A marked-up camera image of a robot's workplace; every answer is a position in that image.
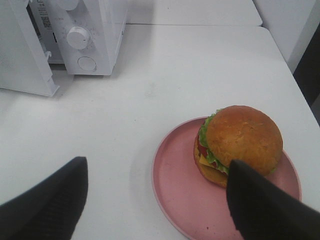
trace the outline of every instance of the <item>sesame-free bun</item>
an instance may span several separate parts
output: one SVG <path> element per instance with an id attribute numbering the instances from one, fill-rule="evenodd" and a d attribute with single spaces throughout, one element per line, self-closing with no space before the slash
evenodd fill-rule
<path id="1" fill-rule="evenodd" d="M 229 167 L 231 160 L 242 160 L 264 176 L 277 166 L 283 150 L 277 125 L 249 106 L 235 105 L 218 111 L 208 124 L 206 141 L 224 166 Z"/>
<path id="2" fill-rule="evenodd" d="M 212 167 L 202 165 L 199 163 L 200 161 L 200 152 L 198 150 L 198 141 L 197 137 L 194 141 L 194 148 L 193 148 L 193 155 L 194 155 L 194 161 L 196 166 L 198 167 L 200 173 L 210 182 L 213 182 L 215 184 L 218 184 L 221 187 L 227 186 L 227 176 L 220 172 L 219 170 L 216 170 Z"/>

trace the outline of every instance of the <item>microwave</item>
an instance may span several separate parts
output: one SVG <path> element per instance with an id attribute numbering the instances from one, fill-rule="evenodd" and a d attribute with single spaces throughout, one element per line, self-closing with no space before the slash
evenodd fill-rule
<path id="1" fill-rule="evenodd" d="M 127 0 L 0 1 L 0 88 L 52 96 L 49 64 L 111 75 L 127 12 Z"/>

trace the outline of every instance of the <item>hamburger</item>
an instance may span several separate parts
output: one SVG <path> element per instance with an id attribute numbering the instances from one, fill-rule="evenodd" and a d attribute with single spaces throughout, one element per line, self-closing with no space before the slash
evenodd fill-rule
<path id="1" fill-rule="evenodd" d="M 193 154 L 201 174 L 225 188 L 232 160 L 242 160 L 266 176 L 276 168 L 282 150 L 281 133 L 270 117 L 252 107 L 234 105 L 205 119 Z"/>

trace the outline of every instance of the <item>white table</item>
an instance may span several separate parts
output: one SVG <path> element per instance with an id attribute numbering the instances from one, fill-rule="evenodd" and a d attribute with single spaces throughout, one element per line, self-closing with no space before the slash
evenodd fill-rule
<path id="1" fill-rule="evenodd" d="M 252 0 L 128 0 L 129 24 L 260 26 Z"/>
<path id="2" fill-rule="evenodd" d="M 66 84 L 53 98 L 0 90 L 0 204 L 86 156 L 87 203 L 72 239 L 185 239 L 154 197 L 155 151 L 184 121 L 248 105 L 277 123 L 302 200 L 320 211 L 320 129 L 266 29 L 129 25 L 111 77 L 70 86 L 54 73 Z"/>

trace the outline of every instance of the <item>pink plate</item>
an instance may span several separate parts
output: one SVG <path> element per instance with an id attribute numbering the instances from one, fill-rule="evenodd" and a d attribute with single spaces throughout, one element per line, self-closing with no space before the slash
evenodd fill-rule
<path id="1" fill-rule="evenodd" d="M 189 239 L 242 240 L 230 216 L 226 190 L 207 181 L 194 162 L 194 140 L 204 119 L 187 121 L 164 138 L 153 162 L 153 191 L 164 215 Z M 268 179 L 301 200 L 297 172 L 285 153 Z"/>

